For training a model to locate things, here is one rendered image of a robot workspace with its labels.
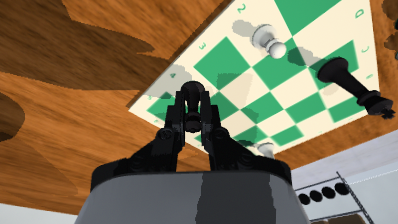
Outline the green and white chessboard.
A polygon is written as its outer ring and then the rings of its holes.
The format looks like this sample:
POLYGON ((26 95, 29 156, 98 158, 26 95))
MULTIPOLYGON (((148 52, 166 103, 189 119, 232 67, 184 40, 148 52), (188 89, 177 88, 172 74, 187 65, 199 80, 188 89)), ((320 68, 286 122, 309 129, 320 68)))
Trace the green and white chessboard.
POLYGON ((356 97, 318 79, 337 57, 379 91, 369 0, 232 0, 128 111, 163 128, 176 91, 198 81, 232 139, 257 156, 273 143, 276 154, 368 115, 356 97), (265 24, 286 46, 279 59, 252 43, 265 24))

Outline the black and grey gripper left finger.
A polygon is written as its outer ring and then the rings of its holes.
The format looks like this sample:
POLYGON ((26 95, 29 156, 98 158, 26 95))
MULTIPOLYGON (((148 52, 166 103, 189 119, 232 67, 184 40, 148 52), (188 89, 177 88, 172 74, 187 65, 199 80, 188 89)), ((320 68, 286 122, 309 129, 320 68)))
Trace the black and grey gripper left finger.
POLYGON ((185 114, 185 93, 176 91, 175 104, 168 105, 164 127, 157 131, 155 139, 130 158, 98 166, 92 172, 90 193, 99 182, 121 174, 176 172, 178 153, 185 147, 185 114))

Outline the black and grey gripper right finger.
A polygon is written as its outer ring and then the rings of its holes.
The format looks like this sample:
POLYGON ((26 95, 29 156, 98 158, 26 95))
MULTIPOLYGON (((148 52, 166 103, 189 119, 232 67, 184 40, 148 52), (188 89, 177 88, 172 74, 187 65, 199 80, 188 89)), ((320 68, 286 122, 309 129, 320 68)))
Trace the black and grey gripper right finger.
POLYGON ((230 137, 221 126, 218 105, 211 105, 209 91, 200 95, 201 145, 209 153, 210 170, 262 170, 283 177, 292 186, 291 169, 283 161, 254 155, 230 137), (238 168, 239 167, 239 168, 238 168))

